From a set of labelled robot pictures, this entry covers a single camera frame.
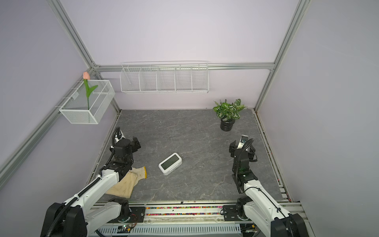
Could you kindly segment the white digital alarm clock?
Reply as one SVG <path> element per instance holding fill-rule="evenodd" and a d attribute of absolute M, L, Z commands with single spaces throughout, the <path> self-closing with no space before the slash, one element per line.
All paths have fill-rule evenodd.
<path fill-rule="evenodd" d="M 171 154 L 168 158 L 159 163 L 161 172 L 168 176 L 183 163 L 183 159 L 177 153 Z"/>

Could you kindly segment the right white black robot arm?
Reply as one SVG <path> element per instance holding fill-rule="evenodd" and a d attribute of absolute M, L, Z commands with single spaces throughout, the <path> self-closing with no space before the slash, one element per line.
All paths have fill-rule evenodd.
<path fill-rule="evenodd" d="M 229 152 L 234 158 L 233 180 L 239 194 L 236 205 L 225 205 L 220 211 L 226 221 L 251 220 L 266 237 L 308 237 L 304 219 L 282 207 L 262 186 L 250 169 L 249 163 L 256 162 L 254 139 L 242 135 L 230 144 Z"/>

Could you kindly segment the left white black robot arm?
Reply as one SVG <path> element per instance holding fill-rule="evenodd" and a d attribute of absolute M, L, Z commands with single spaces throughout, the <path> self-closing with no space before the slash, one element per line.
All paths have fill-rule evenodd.
<path fill-rule="evenodd" d="M 62 203 L 53 203 L 46 211 L 42 237 L 88 237 L 112 220 L 127 222 L 132 211 L 125 198 L 112 198 L 103 207 L 92 207 L 132 170 L 133 153 L 141 148 L 137 137 L 127 139 L 120 127 L 112 136 L 111 156 L 95 180 Z"/>

